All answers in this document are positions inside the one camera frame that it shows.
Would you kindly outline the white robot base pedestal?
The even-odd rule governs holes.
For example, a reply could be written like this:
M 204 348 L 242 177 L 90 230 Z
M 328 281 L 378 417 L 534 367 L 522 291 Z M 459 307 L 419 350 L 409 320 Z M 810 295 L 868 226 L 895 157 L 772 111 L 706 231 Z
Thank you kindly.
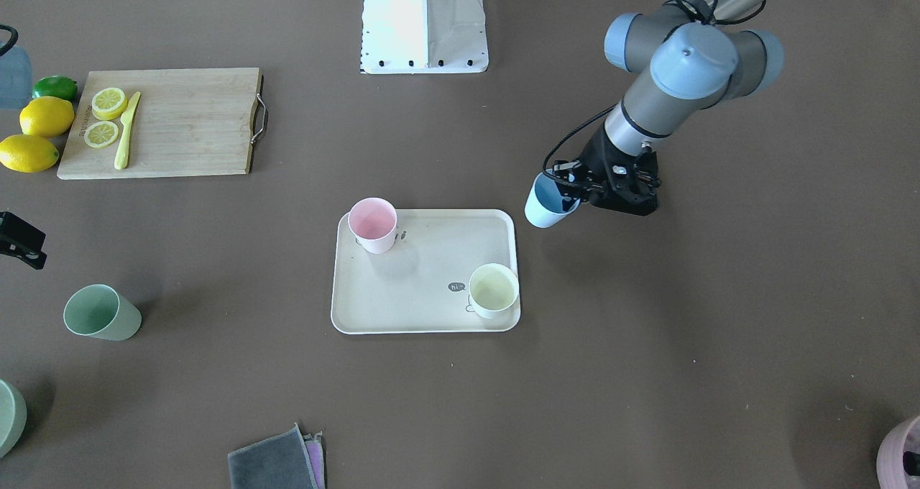
M 364 0 L 362 73 L 460 74 L 488 68 L 484 0 Z

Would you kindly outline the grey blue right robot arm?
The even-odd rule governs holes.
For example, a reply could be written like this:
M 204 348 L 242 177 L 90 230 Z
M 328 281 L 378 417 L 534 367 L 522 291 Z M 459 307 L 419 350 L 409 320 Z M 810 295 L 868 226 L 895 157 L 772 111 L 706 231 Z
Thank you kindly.
M 32 99 L 32 62 L 27 51 L 17 47 L 19 31 L 1 24 L 1 109 L 20 110 Z M 10 211 L 1 213 L 1 253 L 16 257 L 34 270 L 43 269 L 47 255 L 42 251 L 46 234 Z

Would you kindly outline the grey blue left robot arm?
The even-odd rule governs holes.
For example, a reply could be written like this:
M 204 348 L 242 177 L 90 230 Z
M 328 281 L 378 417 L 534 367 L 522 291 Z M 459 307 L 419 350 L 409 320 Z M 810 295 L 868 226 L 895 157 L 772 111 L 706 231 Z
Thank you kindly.
M 651 14 L 626 13 L 604 38 L 609 63 L 637 78 L 573 160 L 543 159 L 525 214 L 546 228 L 582 204 L 647 216 L 658 209 L 657 150 L 699 110 L 772 85 L 785 63 L 765 31 L 725 31 L 767 0 L 667 0 Z

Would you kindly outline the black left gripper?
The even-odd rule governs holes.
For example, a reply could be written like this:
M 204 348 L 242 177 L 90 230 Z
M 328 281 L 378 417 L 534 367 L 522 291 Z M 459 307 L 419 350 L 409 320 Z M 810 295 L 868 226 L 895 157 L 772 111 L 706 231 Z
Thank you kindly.
M 617 149 L 604 128 L 598 129 L 575 160 L 554 161 L 552 181 L 564 209 L 578 203 L 647 216 L 658 209 L 657 155 L 643 148 L 633 157 Z

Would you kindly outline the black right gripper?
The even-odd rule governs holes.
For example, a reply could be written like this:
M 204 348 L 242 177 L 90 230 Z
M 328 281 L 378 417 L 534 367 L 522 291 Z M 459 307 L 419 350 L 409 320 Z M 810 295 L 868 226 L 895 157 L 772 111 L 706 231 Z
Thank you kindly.
M 46 234 L 10 211 L 1 211 L 1 253 L 16 257 L 35 270 L 43 269 L 47 255 L 42 251 Z

